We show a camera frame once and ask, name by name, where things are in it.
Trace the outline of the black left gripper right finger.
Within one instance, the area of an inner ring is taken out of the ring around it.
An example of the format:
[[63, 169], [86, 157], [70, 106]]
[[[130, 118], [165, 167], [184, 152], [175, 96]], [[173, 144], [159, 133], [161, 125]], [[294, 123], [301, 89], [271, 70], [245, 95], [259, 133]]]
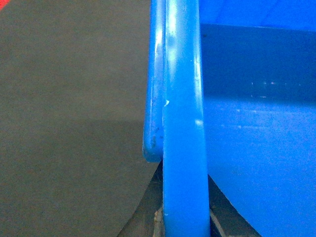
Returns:
[[210, 235], [212, 237], [259, 237], [208, 176]]

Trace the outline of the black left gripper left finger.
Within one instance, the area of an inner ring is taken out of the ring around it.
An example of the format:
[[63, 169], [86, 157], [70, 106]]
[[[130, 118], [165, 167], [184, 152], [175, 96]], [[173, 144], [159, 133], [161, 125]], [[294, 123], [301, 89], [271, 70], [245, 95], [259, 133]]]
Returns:
[[135, 212], [119, 232], [119, 237], [163, 237], [163, 163], [154, 172]]

